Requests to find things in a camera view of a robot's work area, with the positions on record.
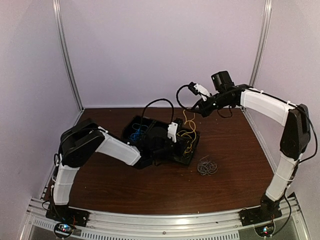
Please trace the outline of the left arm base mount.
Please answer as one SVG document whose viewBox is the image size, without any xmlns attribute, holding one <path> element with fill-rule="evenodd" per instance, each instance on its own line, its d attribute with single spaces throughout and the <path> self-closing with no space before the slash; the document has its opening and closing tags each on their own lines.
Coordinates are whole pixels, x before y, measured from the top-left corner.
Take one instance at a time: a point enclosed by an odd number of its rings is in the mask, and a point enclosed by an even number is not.
<svg viewBox="0 0 320 240">
<path fill-rule="evenodd" d="M 86 227 L 89 219 L 89 212 L 69 208 L 67 213 L 57 214 L 55 210 L 47 210 L 45 217 L 56 221 L 53 227 L 53 233 L 59 239 L 69 238 L 75 234 L 79 227 Z"/>
</svg>

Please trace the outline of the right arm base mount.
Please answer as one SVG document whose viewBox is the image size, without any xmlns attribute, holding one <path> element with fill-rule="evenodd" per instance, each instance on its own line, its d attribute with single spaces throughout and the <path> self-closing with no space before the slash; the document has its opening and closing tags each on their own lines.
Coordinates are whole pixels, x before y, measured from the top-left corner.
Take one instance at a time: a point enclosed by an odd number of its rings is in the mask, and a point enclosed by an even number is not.
<svg viewBox="0 0 320 240">
<path fill-rule="evenodd" d="M 275 219 L 283 215 L 280 210 L 276 210 L 270 216 L 265 216 L 261 214 L 260 207 L 243 208 L 238 214 L 242 226 L 253 226 L 255 233 L 262 238 L 271 237 L 275 233 Z"/>
</svg>

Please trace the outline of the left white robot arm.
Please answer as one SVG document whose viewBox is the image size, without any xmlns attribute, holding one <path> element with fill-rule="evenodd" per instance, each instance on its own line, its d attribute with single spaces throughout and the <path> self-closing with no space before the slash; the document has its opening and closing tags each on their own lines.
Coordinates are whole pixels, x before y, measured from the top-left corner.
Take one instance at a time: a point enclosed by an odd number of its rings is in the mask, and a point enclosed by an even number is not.
<svg viewBox="0 0 320 240">
<path fill-rule="evenodd" d="M 148 130 L 138 143 L 123 141 L 90 118 L 65 131 L 54 157 L 53 215 L 61 222 L 72 218 L 72 211 L 66 205 L 75 177 L 94 153 L 112 157 L 128 166 L 144 167 L 154 157 L 167 157 L 174 152 L 178 142 L 177 128 L 178 125 L 171 122 L 165 127 Z"/>
</svg>

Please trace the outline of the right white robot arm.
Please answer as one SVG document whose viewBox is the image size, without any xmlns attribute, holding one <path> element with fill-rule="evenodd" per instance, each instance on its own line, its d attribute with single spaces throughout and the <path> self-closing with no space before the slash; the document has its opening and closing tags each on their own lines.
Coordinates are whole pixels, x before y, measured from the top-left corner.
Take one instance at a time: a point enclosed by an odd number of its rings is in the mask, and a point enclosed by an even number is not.
<svg viewBox="0 0 320 240">
<path fill-rule="evenodd" d="M 216 94 L 211 94 L 199 83 L 187 85 L 194 95 L 200 96 L 191 112 L 207 117 L 224 107 L 242 107 L 254 110 L 283 127 L 279 144 L 280 160 L 256 210 L 258 219 L 266 221 L 276 212 L 287 187 L 294 180 L 301 158 L 314 134 L 308 107 L 282 100 L 247 84 L 235 85 L 227 71 L 215 73 L 211 79 Z"/>
</svg>

